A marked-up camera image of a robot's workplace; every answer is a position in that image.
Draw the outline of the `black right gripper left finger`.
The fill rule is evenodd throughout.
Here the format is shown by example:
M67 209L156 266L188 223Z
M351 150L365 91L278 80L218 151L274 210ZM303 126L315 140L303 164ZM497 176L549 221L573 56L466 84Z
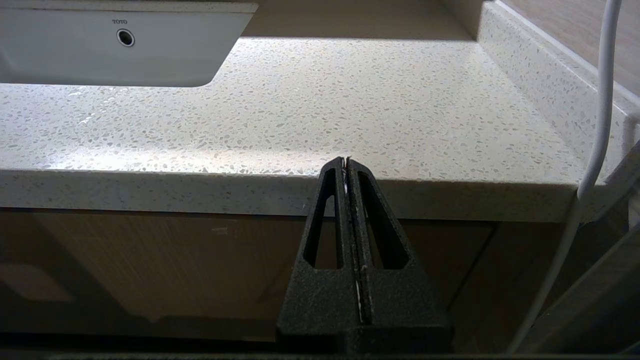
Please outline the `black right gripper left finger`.
M319 173L276 323L278 328L347 328L360 321L357 259L345 170L345 158L336 157ZM336 268L322 269L317 267L317 256L329 198L334 203Z

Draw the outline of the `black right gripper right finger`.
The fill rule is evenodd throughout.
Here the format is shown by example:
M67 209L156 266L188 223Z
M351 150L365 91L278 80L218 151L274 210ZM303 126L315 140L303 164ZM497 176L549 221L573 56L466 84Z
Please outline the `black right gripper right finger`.
M347 159L357 272L365 323L385 328L451 328L451 321L372 171Z

